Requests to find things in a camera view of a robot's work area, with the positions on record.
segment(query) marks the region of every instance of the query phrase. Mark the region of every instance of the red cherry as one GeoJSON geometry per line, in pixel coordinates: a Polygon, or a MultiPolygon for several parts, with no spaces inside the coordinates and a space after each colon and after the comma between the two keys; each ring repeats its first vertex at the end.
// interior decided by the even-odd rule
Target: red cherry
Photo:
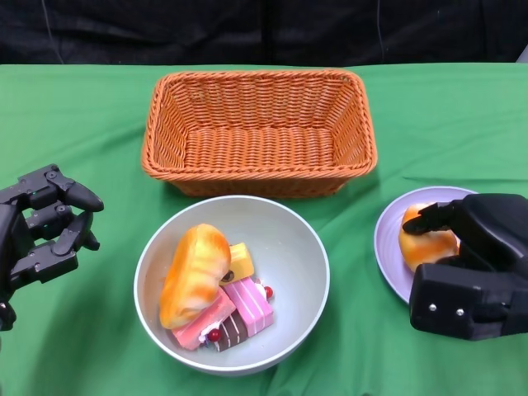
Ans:
{"type": "Polygon", "coordinates": [[[273,289],[270,286],[264,286],[264,290],[266,291],[266,298],[270,299],[273,297],[273,289]]]}
{"type": "Polygon", "coordinates": [[[220,334],[220,330],[217,328],[214,328],[209,332],[209,334],[207,334],[207,339],[211,342],[218,342],[220,341],[221,337],[222,335],[220,334]]]}

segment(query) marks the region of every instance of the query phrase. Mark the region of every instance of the bowl rim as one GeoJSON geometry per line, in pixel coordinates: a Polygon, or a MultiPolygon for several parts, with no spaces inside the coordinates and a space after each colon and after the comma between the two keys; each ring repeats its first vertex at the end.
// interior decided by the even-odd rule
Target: bowl rim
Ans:
{"type": "Polygon", "coordinates": [[[319,321],[319,318],[321,317],[321,314],[323,313],[323,310],[324,310],[324,308],[326,306],[326,303],[327,303],[329,289],[330,289],[330,265],[328,263],[328,255],[327,255],[326,250],[325,250],[325,248],[323,246],[323,243],[321,242],[321,239],[319,238],[319,236],[317,235],[315,230],[312,228],[312,226],[310,224],[308,224],[308,222],[306,220],[304,220],[300,215],[295,213],[292,209],[290,209],[290,208],[288,208],[288,207],[286,207],[286,206],[284,206],[282,204],[279,204],[278,202],[275,202],[273,200],[268,200],[266,198],[261,198],[261,197],[258,197],[258,196],[244,196],[244,195],[218,196],[218,197],[215,197],[215,198],[210,198],[208,200],[203,200],[201,202],[197,202],[194,205],[190,205],[190,206],[186,207],[185,209],[180,210],[179,212],[177,212],[169,220],[167,220],[165,223],[163,223],[163,225],[161,227],[158,228],[158,230],[154,233],[154,235],[151,237],[151,239],[145,245],[145,247],[144,247],[144,249],[143,249],[143,251],[141,253],[141,256],[139,257],[138,266],[136,267],[135,276],[134,276],[134,302],[135,302],[135,308],[136,308],[136,311],[138,313],[139,320],[140,320],[141,324],[143,324],[143,327],[144,327],[145,331],[147,332],[147,334],[150,336],[150,338],[158,345],[158,347],[160,347],[162,350],[164,350],[169,356],[172,356],[174,359],[180,361],[181,363],[184,363],[185,365],[188,365],[190,367],[196,368],[198,370],[209,371],[209,372],[217,372],[217,373],[234,373],[234,372],[239,372],[239,371],[249,371],[249,370],[253,370],[253,369],[259,368],[259,367],[267,368],[269,365],[273,365],[274,361],[280,360],[282,356],[288,356],[310,334],[310,332],[314,329],[315,324],[319,321]],[[215,365],[204,365],[202,363],[196,363],[194,361],[186,359],[185,357],[182,357],[182,356],[178,355],[176,352],[172,351],[171,349],[169,349],[168,347],[163,345],[163,343],[158,340],[158,338],[153,334],[153,332],[151,332],[151,330],[150,330],[150,328],[149,328],[149,326],[148,326],[143,314],[141,313],[141,308],[139,306],[139,296],[138,296],[138,280],[139,280],[139,270],[141,269],[141,263],[143,262],[143,259],[144,259],[144,256],[145,256],[146,252],[150,248],[150,245],[154,241],[154,239],[158,236],[159,233],[161,233],[165,229],[165,227],[167,227],[169,225],[169,223],[171,223],[179,215],[187,212],[188,210],[194,209],[197,206],[205,205],[205,204],[207,204],[209,202],[213,202],[213,201],[216,201],[216,200],[230,200],[230,199],[233,199],[233,198],[236,198],[236,199],[242,198],[242,199],[248,199],[248,200],[259,200],[259,201],[262,201],[262,202],[266,202],[268,204],[272,204],[272,205],[278,206],[278,207],[282,208],[283,210],[286,210],[287,212],[290,212],[293,216],[295,216],[297,219],[299,219],[307,227],[307,229],[312,233],[312,235],[315,237],[315,240],[319,244],[321,252],[323,253],[324,263],[325,263],[325,267],[326,267],[327,280],[326,280],[326,285],[325,285],[325,290],[324,290],[323,301],[321,303],[321,306],[319,307],[318,312],[316,313],[315,317],[313,318],[313,321],[308,326],[308,328],[294,342],[292,342],[286,349],[284,349],[283,351],[281,351],[281,352],[275,354],[274,356],[271,356],[271,357],[269,357],[269,358],[267,358],[267,359],[265,359],[263,361],[259,361],[258,363],[252,363],[250,365],[240,365],[240,366],[234,366],[234,367],[218,367],[218,366],[215,366],[215,365]]]}
{"type": "Polygon", "coordinates": [[[390,204],[388,204],[387,207],[384,209],[384,211],[381,212],[381,214],[379,215],[378,221],[376,222],[376,227],[374,229],[374,238],[373,238],[374,254],[376,256],[376,261],[378,262],[378,268],[381,271],[381,274],[385,278],[386,282],[389,284],[390,288],[407,305],[409,304],[409,297],[406,297],[405,295],[403,295],[403,293],[399,290],[399,288],[390,279],[389,274],[385,271],[384,266],[381,265],[380,255],[378,253],[378,243],[377,243],[378,232],[379,232],[379,228],[380,228],[380,225],[381,225],[381,220],[385,217],[387,212],[389,212],[390,209],[393,206],[395,206],[398,202],[400,202],[406,196],[410,196],[412,194],[416,194],[416,193],[421,192],[421,191],[432,190],[432,189],[436,189],[436,188],[445,188],[445,189],[449,189],[449,190],[463,191],[463,192],[467,192],[468,194],[478,194],[478,192],[476,192],[476,191],[471,191],[471,190],[468,190],[467,188],[457,187],[457,186],[427,186],[427,187],[417,188],[416,190],[412,190],[412,191],[406,192],[405,194],[402,194],[399,197],[394,198],[394,200],[390,204]]]}

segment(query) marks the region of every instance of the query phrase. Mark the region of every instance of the pastry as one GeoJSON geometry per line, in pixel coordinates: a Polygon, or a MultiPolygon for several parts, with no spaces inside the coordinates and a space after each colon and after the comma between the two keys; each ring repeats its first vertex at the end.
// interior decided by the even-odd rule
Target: pastry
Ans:
{"type": "Polygon", "coordinates": [[[251,256],[249,256],[248,247],[245,243],[233,245],[229,249],[231,251],[231,264],[229,265],[228,273],[225,274],[220,282],[222,286],[231,282],[240,281],[242,278],[251,276],[255,272],[251,256]]]}
{"type": "Polygon", "coordinates": [[[247,336],[252,337],[273,324],[273,308],[250,277],[223,286],[234,302],[247,328],[247,336]]]}
{"type": "Polygon", "coordinates": [[[219,288],[216,300],[211,306],[204,309],[192,322],[172,330],[172,334],[174,334],[182,348],[193,351],[202,342],[205,342],[205,338],[211,330],[214,328],[220,330],[222,322],[234,310],[235,306],[231,299],[219,288]]]}
{"type": "Polygon", "coordinates": [[[231,262],[229,243],[215,227],[200,224],[178,243],[160,297],[164,328],[179,328],[215,301],[231,262]]]}
{"type": "Polygon", "coordinates": [[[221,323],[219,330],[220,339],[214,343],[218,352],[225,351],[248,339],[248,329],[237,310],[221,323]]]}
{"type": "Polygon", "coordinates": [[[458,254],[456,236],[452,231],[431,231],[423,235],[411,235],[403,231],[403,225],[408,220],[418,217],[420,215],[418,211],[429,205],[412,205],[403,215],[398,241],[403,259],[411,271],[415,271],[425,262],[435,263],[441,258],[458,254]]]}

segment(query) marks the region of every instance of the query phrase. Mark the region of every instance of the pink cake slice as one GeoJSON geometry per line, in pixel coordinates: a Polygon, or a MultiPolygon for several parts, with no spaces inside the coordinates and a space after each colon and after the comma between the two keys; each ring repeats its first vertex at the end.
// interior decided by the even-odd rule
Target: pink cake slice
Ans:
{"type": "Polygon", "coordinates": [[[193,351],[201,344],[199,339],[201,332],[213,323],[222,323],[235,309],[233,302],[225,292],[218,288],[214,303],[204,309],[192,322],[172,330],[172,334],[182,348],[193,351]]]}
{"type": "Polygon", "coordinates": [[[262,296],[251,277],[223,287],[246,323],[249,337],[273,324],[273,308],[262,296]]]}

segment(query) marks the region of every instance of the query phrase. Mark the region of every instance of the black curtain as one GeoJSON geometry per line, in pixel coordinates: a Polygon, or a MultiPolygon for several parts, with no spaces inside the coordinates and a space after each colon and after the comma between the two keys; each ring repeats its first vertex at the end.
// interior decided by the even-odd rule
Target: black curtain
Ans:
{"type": "Polygon", "coordinates": [[[59,58],[66,64],[515,62],[528,45],[526,1],[44,4],[46,13],[42,0],[0,2],[0,63],[55,64],[59,58]]]}

